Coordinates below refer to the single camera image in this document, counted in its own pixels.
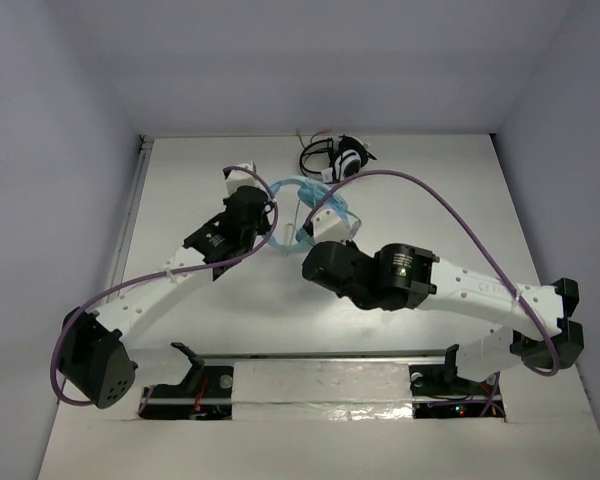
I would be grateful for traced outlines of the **light blue headphones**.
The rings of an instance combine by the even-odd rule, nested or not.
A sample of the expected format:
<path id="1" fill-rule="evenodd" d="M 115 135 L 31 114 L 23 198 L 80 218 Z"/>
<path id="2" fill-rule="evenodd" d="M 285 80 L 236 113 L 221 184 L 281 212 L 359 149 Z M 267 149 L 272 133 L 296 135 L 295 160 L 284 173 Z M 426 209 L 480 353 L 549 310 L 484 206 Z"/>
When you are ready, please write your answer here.
<path id="1" fill-rule="evenodd" d="M 303 205 L 308 212 L 311 212 L 330 192 L 330 187 L 316 180 L 300 176 L 290 176 L 271 184 L 270 189 L 277 195 L 283 187 L 291 186 L 297 188 L 297 201 L 293 220 L 284 226 L 284 238 L 279 241 L 274 235 L 271 235 L 268 240 L 268 245 L 285 255 L 305 254 L 308 253 L 314 245 L 311 245 L 300 232 L 303 227 L 301 225 L 302 221 L 300 220 L 300 206 Z M 320 209 L 325 207 L 332 207 L 335 210 L 348 215 L 354 238 L 362 225 L 362 221 L 361 218 L 350 209 L 346 200 L 340 194 L 334 193 L 326 200 Z"/>

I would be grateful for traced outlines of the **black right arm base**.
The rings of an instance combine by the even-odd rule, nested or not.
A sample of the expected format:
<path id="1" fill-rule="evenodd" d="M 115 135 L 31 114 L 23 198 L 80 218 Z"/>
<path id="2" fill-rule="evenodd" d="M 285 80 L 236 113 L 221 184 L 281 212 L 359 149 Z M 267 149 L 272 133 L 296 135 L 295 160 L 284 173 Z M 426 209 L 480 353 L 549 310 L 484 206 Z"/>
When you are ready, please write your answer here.
<path id="1" fill-rule="evenodd" d="M 447 349 L 441 364 L 409 367 L 410 391 L 415 419 L 460 419 L 506 417 L 499 377 L 476 382 L 458 376 L 459 346 Z"/>

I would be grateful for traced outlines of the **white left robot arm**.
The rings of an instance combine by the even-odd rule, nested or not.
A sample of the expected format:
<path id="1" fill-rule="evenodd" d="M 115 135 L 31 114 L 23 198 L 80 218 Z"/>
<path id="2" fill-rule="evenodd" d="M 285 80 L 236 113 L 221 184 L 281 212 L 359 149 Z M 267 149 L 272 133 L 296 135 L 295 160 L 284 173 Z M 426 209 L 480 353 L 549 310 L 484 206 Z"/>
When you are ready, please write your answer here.
<path id="1" fill-rule="evenodd" d="M 266 244 L 276 218 L 267 192 L 240 186 L 223 204 L 161 270 L 114 287 L 113 301 L 103 292 L 67 315 L 51 372 L 84 395 L 82 405 L 106 409 L 118 402 L 135 380 L 129 347 L 178 303 Z"/>

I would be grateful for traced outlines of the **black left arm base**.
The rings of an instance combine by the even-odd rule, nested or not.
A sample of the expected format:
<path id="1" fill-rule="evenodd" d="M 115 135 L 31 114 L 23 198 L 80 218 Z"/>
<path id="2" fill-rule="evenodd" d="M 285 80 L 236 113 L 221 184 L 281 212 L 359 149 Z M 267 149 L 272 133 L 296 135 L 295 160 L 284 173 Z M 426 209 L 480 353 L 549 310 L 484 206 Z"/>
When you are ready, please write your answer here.
<path id="1" fill-rule="evenodd" d="M 177 384 L 145 387 L 137 415 L 143 420 L 223 421 L 232 419 L 234 366 L 207 366 L 181 342 L 171 346 L 184 354 L 190 368 Z"/>

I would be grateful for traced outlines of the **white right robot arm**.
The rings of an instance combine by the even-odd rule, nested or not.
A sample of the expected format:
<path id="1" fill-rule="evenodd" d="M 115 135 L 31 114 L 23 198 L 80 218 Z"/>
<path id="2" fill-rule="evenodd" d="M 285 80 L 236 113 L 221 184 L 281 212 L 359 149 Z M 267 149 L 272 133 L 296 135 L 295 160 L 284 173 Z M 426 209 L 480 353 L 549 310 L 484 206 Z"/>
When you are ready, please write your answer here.
<path id="1" fill-rule="evenodd" d="M 571 318 L 579 289 L 568 278 L 507 288 L 426 249 L 394 243 L 367 255 L 352 242 L 334 241 L 309 251 L 302 276 L 361 310 L 442 311 L 496 325 L 481 340 L 448 347 L 444 363 L 424 373 L 455 393 L 518 365 L 568 369 L 584 349 L 583 327 Z"/>

